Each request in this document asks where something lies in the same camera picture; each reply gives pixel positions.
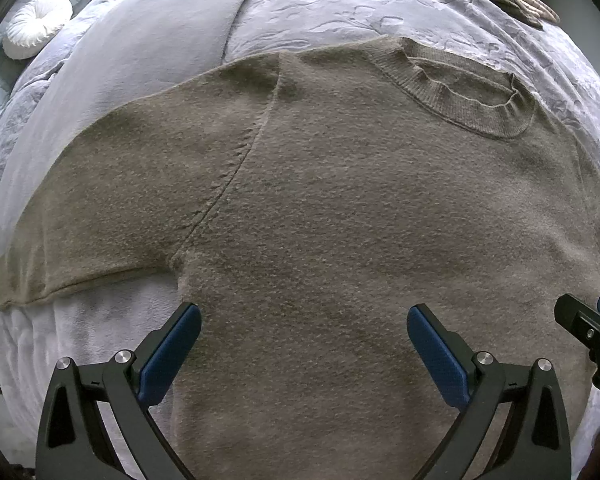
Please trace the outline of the white round pleated cushion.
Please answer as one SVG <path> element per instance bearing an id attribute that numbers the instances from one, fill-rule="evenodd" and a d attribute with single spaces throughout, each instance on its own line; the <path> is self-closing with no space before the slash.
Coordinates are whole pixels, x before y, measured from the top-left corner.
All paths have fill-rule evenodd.
<path id="1" fill-rule="evenodd" d="M 31 0 L 9 21 L 2 40 L 5 54 L 15 61 L 33 58 L 67 25 L 73 14 L 70 0 Z"/>

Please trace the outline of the lavender embossed bedspread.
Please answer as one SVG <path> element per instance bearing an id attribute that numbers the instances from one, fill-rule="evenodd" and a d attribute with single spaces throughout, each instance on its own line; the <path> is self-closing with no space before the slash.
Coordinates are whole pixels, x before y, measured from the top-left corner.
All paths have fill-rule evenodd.
<path id="1" fill-rule="evenodd" d="M 12 89 L 12 95 L 0 117 L 9 106 L 26 70 L 78 15 L 30 61 Z M 178 84 L 256 55 L 304 52 L 360 44 L 379 38 L 406 38 L 428 48 L 468 58 L 491 70 L 516 76 L 538 103 L 577 137 L 600 172 L 600 77 L 561 28 L 555 25 L 545 25 L 542 29 L 531 28 L 507 15 L 489 0 L 246 0 L 234 21 L 224 61 Z M 148 96 L 125 102 L 113 110 Z M 91 125 L 80 130 L 72 140 Z M 173 308 L 155 327 L 142 330 L 138 341 L 117 344 L 108 356 L 93 362 L 109 358 L 120 348 L 137 344 L 184 301 L 178 296 L 175 278 L 169 273 L 159 272 L 135 278 L 151 275 L 166 275 L 173 281 Z M 159 426 L 178 452 L 173 437 L 174 386 L 166 396 L 166 403 L 156 409 L 155 415 Z M 592 437 L 600 429 L 600 412 L 590 408 L 594 396 L 591 381 L 590 387 L 580 422 L 577 426 L 571 426 L 568 420 L 569 440 L 577 447 L 579 458 L 585 458 L 588 454 Z M 22 443 L 31 445 L 40 422 L 43 402 L 38 417 L 24 425 L 15 419 L 7 404 L 6 408 L 21 432 Z"/>

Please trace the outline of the plain lavender fleece blanket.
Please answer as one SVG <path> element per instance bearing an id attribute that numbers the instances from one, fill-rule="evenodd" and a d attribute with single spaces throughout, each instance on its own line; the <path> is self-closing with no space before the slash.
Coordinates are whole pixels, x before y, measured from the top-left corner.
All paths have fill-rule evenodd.
<path id="1" fill-rule="evenodd" d="M 0 253 L 62 149 L 115 107 L 219 66 L 246 0 L 94 0 L 26 70 L 0 117 Z M 37 307 L 0 309 L 0 381 L 20 424 L 40 414 L 62 355 L 81 363 L 173 308 L 175 286 L 151 275 Z"/>

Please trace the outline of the brown knit sweater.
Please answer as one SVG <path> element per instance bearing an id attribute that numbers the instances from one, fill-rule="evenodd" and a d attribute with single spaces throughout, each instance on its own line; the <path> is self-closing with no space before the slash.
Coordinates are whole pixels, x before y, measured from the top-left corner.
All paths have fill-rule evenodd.
<path id="1" fill-rule="evenodd" d="M 505 362 L 593 371 L 600 172 L 514 75 L 406 38 L 243 58 L 80 132 L 0 255 L 0 306 L 166 272 L 202 332 L 173 437 L 201 479 L 403 479 L 449 428 L 428 304 Z"/>

